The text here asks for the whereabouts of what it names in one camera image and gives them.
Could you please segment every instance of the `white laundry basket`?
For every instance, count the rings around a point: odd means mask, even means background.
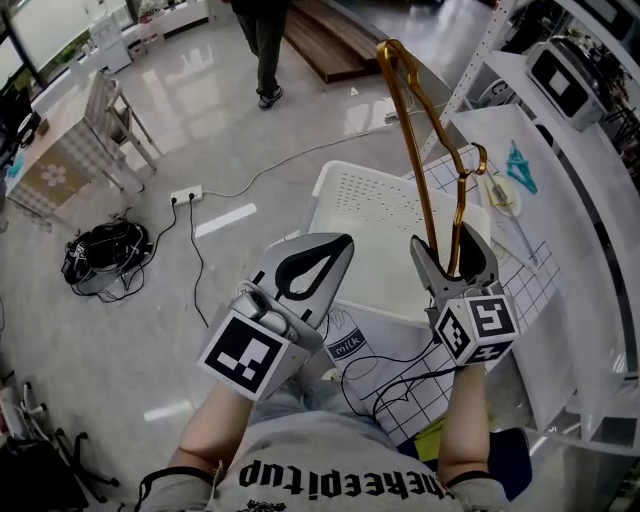
[[[447,267],[456,198],[429,189],[440,262]],[[489,216],[467,204],[464,220],[489,241]],[[355,242],[336,301],[390,320],[427,326],[429,294],[409,252],[413,235],[427,240],[415,181],[340,162],[327,162],[300,230],[348,233]]]

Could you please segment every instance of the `electrical outlet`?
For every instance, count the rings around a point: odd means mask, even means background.
[[[176,190],[175,192],[171,192],[170,200],[175,197],[176,206],[180,206],[181,204],[189,204],[189,194],[193,194],[193,202],[202,200],[202,186],[198,185],[197,187],[191,188],[183,188],[182,190]]]

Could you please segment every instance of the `yellow object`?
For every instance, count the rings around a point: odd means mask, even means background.
[[[414,444],[420,462],[427,462],[438,458],[443,425],[444,416],[440,416],[439,419],[434,421],[422,432],[416,434]]]
[[[460,159],[458,150],[451,144],[449,138],[447,137],[447,134],[444,131],[444,128],[442,127],[442,124],[440,124],[440,119],[438,118],[438,114],[435,108],[420,87],[420,81],[418,79],[418,68],[413,61],[413,57],[411,56],[411,54],[397,39],[387,39],[386,41],[378,43],[376,52],[378,56],[378,63],[380,64],[380,69],[382,70],[382,75],[387,82],[387,87],[389,88],[389,92],[391,93],[391,99],[393,99],[393,104],[396,107],[396,112],[398,113],[398,118],[400,119],[402,134],[404,136],[407,150],[409,152],[409,160],[411,161],[411,166],[413,167],[413,172],[416,176],[418,193],[420,195],[420,203],[422,204],[422,213],[427,228],[429,248],[434,252],[436,258],[438,256],[438,242],[436,240],[436,229],[433,223],[433,213],[431,210],[431,202],[429,201],[427,182],[424,178],[422,161],[420,159],[420,153],[416,144],[415,134],[413,133],[413,126],[411,125],[411,120],[409,119],[409,114],[407,113],[407,107],[404,103],[400,86],[398,85],[399,77],[393,67],[392,59],[394,56],[397,56],[404,65],[407,71],[409,90],[416,98],[418,98],[418,101],[424,108],[427,116],[429,117],[429,120],[431,121],[431,124],[433,125],[433,129],[438,136],[438,140],[451,154],[451,157],[453,158],[453,164],[455,165],[456,171],[458,171],[458,202],[456,205],[455,217],[453,219],[453,230],[451,234],[451,257],[449,258],[449,266],[447,269],[447,273],[450,276],[453,276],[456,267],[458,266],[458,255],[460,251],[460,230],[462,228],[462,218],[464,216],[464,208],[467,199],[467,178],[472,172],[475,172],[476,174],[483,174],[486,171],[487,152],[484,147],[472,142],[472,144],[478,148],[478,151],[480,153],[480,163],[478,164],[478,168],[474,171],[465,169],[462,165],[462,160]]]

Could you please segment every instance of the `black cable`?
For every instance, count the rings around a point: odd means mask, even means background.
[[[138,268],[133,274],[131,274],[131,278],[129,279],[128,282],[126,280],[125,273],[122,270],[120,271],[120,279],[122,279],[122,285],[123,285],[124,291],[126,292],[124,295],[122,295],[121,297],[118,297],[108,290],[98,290],[97,292],[89,292],[89,293],[86,293],[80,290],[80,285],[92,276],[91,269],[89,269],[89,271],[85,274],[85,276],[76,285],[71,285],[71,290],[73,291],[73,293],[75,293],[80,297],[98,297],[98,299],[100,299],[100,302],[102,302],[103,304],[113,304],[114,302],[119,302],[128,297],[131,297],[132,295],[135,295],[140,290],[142,290],[142,287],[144,286],[144,281],[145,281],[144,268],[147,265],[149,265],[149,263],[151,263],[155,258],[156,253],[158,252],[158,245],[160,243],[160,238],[162,238],[162,235],[164,235],[173,226],[175,226],[176,222],[178,221],[178,217],[176,215],[176,199],[175,198],[171,199],[171,211],[173,212],[173,221],[169,226],[163,229],[158,235],[158,238],[156,238],[156,243],[149,259],[147,259],[147,261],[145,261],[144,263],[138,265]],[[140,283],[140,286],[138,286],[138,288],[136,288],[132,292],[129,292],[129,290],[131,289],[131,283],[133,282],[133,279],[136,277],[138,272],[142,273],[142,282]]]
[[[327,337],[329,336],[329,326],[331,325],[331,320],[329,320],[329,315],[327,314],[327,332],[324,333],[324,337],[322,341],[327,341]]]
[[[380,404],[380,407],[378,407],[378,409],[376,411],[374,411],[374,413],[377,415],[382,409],[388,409],[391,405],[395,404],[396,402],[408,402],[409,401],[409,393],[411,393],[411,391],[413,391],[416,387],[418,387],[420,384],[422,384],[422,382],[424,382],[425,379],[421,380],[421,381],[415,381],[412,382],[411,384],[409,384],[407,386],[407,391],[404,395],[399,396],[398,398],[394,398],[393,400],[389,400],[388,402],[383,402]]]
[[[423,357],[426,354],[427,350],[429,350],[431,345],[433,345],[433,340],[431,340],[427,344],[427,346],[424,348],[424,350],[422,352],[420,352],[417,356],[415,356],[415,357],[413,357],[411,359],[394,359],[393,357],[375,356],[374,355],[374,356],[358,357],[357,359],[354,359],[353,361],[349,361],[347,366],[344,367],[344,370],[342,370],[342,377],[340,377],[340,389],[342,390],[342,396],[344,396],[344,399],[346,400],[347,404],[349,405],[349,408],[353,411],[353,413],[356,416],[364,416],[364,417],[369,416],[368,414],[360,414],[359,412],[357,412],[353,408],[353,405],[351,405],[351,402],[349,402],[349,399],[347,398],[347,394],[344,391],[344,378],[345,378],[345,375],[347,374],[347,370],[349,369],[349,366],[351,366],[353,363],[357,363],[358,361],[363,361],[365,359],[384,359],[385,361],[392,361],[394,363],[413,363],[414,361],[417,361],[418,359]]]
[[[200,314],[200,318],[202,318],[204,325],[206,325],[208,329],[209,324],[205,319],[204,315],[202,314],[202,311],[200,311],[200,307],[198,306],[198,283],[200,282],[200,278],[202,277],[202,272],[204,272],[204,260],[202,259],[202,255],[200,254],[200,251],[198,250],[198,246],[196,245],[196,241],[194,239],[195,230],[193,227],[193,197],[194,197],[193,194],[189,194],[189,222],[191,223],[191,245],[193,245],[193,248],[196,250],[196,253],[198,254],[198,258],[200,258],[200,272],[198,273],[198,279],[196,280],[196,284],[193,287],[193,304],[195,305],[196,310]]]
[[[452,368],[447,368],[446,370],[439,370],[439,371],[435,371],[435,372],[427,372],[427,373],[423,373],[422,375],[417,375],[416,377],[407,377],[406,379],[400,379],[399,381],[396,382],[392,382],[391,384],[389,384],[386,388],[384,388],[382,390],[381,393],[379,393],[378,398],[376,398],[376,401],[373,402],[373,414],[371,415],[371,419],[373,420],[373,422],[380,426],[380,423],[378,422],[378,418],[377,418],[377,414],[384,409],[387,404],[385,402],[383,402],[382,407],[380,409],[376,409],[376,406],[378,405],[378,402],[380,400],[382,400],[382,397],[385,395],[385,393],[387,391],[389,391],[391,388],[395,387],[395,386],[399,386],[400,384],[406,384],[407,382],[415,382],[415,381],[424,381],[425,379],[432,379],[434,377],[442,377],[443,375],[446,375],[448,373],[451,372],[455,372],[457,370],[462,370],[464,368],[464,366],[454,366]],[[394,399],[393,401],[389,402],[389,405],[391,405],[391,403],[394,403],[396,401],[398,401],[399,398]]]

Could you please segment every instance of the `blue hanger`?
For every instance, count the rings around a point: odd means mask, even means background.
[[[513,140],[511,141],[511,151],[507,157],[507,175],[523,185],[532,194],[538,193],[538,187],[536,187],[529,170],[529,161],[524,159]]]

